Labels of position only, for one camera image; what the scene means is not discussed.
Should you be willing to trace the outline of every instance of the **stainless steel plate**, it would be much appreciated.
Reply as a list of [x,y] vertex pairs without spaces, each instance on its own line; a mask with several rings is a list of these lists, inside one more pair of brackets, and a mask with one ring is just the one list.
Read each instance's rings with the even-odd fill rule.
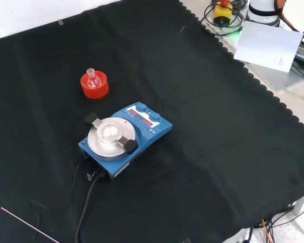
[[122,131],[122,135],[127,139],[135,140],[135,129],[133,125],[119,117],[109,117],[102,120],[103,123],[98,129],[92,127],[88,134],[88,145],[91,150],[104,160],[117,160],[126,155],[124,148],[116,141],[109,138]]

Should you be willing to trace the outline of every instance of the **blue hotplate stirrer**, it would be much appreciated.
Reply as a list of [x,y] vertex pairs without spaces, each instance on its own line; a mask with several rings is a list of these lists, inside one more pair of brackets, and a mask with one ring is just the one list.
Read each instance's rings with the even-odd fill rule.
[[172,124],[141,102],[100,120],[92,113],[92,125],[80,148],[115,178],[133,158],[172,129]]

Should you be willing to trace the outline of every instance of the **white wall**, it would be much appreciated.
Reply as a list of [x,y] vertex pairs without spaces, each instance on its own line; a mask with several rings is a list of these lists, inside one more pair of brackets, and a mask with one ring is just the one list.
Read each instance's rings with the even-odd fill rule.
[[118,0],[0,0],[0,38]]

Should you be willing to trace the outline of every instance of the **scalloped edge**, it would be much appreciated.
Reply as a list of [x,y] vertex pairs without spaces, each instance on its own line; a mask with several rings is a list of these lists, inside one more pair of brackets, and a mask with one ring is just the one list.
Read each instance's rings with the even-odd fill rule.
[[[211,28],[209,25],[205,25],[203,23],[201,23],[201,21],[199,20],[198,17],[196,17],[196,14],[192,13],[191,10],[189,10],[184,4],[183,2],[181,2],[180,0],[177,0],[179,5],[183,8],[184,11],[186,11],[188,14],[190,14],[194,19],[195,19],[195,22],[199,25],[201,25],[205,30],[206,32],[212,34],[212,36],[214,37],[214,39],[219,43],[220,47],[225,50],[227,52],[227,54],[230,56],[230,58],[233,59],[234,57],[234,49],[226,42],[225,39],[223,39],[222,37],[217,37],[215,36],[212,31],[209,29]],[[288,116],[290,116],[291,120],[297,120],[297,125],[298,126],[301,126],[302,129],[304,130],[304,123],[300,122],[299,121],[299,117],[297,117],[296,115],[293,115],[293,111],[289,108],[287,108],[287,105],[283,102],[281,102],[280,98],[275,96],[275,94],[268,89],[268,87],[262,82],[260,81],[259,77],[257,74],[255,74],[252,70],[250,70],[250,68],[246,67],[246,63],[244,62],[241,62],[239,60],[235,60],[233,59],[234,61],[236,62],[239,62],[241,63],[241,66],[242,66],[242,69],[247,73],[247,74],[250,74],[252,75],[252,78],[253,78],[253,82],[256,86],[259,86],[263,92],[265,92],[268,96],[270,96],[271,98],[275,99],[275,103],[278,103],[278,105],[280,106],[285,106],[285,110],[284,112],[287,114]]]

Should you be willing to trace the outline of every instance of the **orange cable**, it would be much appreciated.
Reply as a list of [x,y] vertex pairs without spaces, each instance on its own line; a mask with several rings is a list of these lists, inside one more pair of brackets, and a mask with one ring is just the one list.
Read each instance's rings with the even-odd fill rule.
[[268,235],[268,232],[267,232],[267,228],[265,227],[265,224],[264,224],[264,221],[262,220],[262,225],[263,225],[263,228],[264,228],[264,231],[265,231],[265,234],[269,240],[269,243],[273,243],[272,240],[270,239],[269,235]]

